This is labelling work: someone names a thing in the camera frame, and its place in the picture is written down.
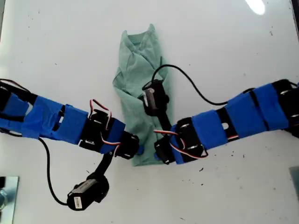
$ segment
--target blue painter's tape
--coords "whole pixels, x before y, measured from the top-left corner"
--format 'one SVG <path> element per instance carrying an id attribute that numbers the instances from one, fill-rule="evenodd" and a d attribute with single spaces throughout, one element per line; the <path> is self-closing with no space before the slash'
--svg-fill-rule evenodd
<path id="1" fill-rule="evenodd" d="M 12 93 L 2 113 L 10 116 L 25 116 L 28 107 L 29 104 L 27 102 L 24 102 Z"/>
<path id="2" fill-rule="evenodd" d="M 0 118 L 0 127 L 13 132 L 21 133 L 22 122 L 10 121 L 10 120 Z"/>
<path id="3" fill-rule="evenodd" d="M 248 92 L 231 99 L 225 108 L 239 138 L 266 131 L 263 119 Z"/>
<path id="4" fill-rule="evenodd" d="M 220 118 L 215 110 L 193 116 L 192 122 L 199 140 L 206 149 L 224 145 L 228 142 Z"/>
<path id="5" fill-rule="evenodd" d="M 75 145 L 78 144 L 87 115 L 88 112 L 71 105 L 65 105 L 64 118 L 60 127 L 56 131 L 52 131 L 52 136 L 56 140 L 66 141 Z"/>
<path id="6" fill-rule="evenodd" d="M 119 142 L 121 140 L 121 136 L 123 131 L 125 130 L 125 124 L 120 122 L 117 119 L 114 119 L 114 123 L 111 127 L 110 133 L 106 141 L 109 142 Z M 99 150 L 100 153 L 106 154 L 115 149 L 116 146 L 106 145 L 104 144 Z"/>
<path id="7" fill-rule="evenodd" d="M 43 108 L 34 106 L 32 110 L 24 118 L 21 127 L 23 137 L 38 139 L 43 124 Z"/>
<path id="8" fill-rule="evenodd" d="M 139 149 L 137 151 L 137 155 L 142 155 L 144 153 L 144 147 L 143 146 L 139 146 Z"/>
<path id="9" fill-rule="evenodd" d="M 289 126 L 288 120 L 278 102 L 278 95 L 272 84 L 267 84 L 253 92 L 259 103 L 262 117 L 267 121 L 269 130 L 285 129 Z"/>
<path id="10" fill-rule="evenodd" d="M 58 113 L 63 105 L 50 99 L 38 96 L 33 105 L 33 109 L 36 106 L 43 109 L 41 114 L 41 116 L 43 117 L 43 122 L 40 135 L 46 138 L 53 139 L 52 129 L 56 123 Z"/>

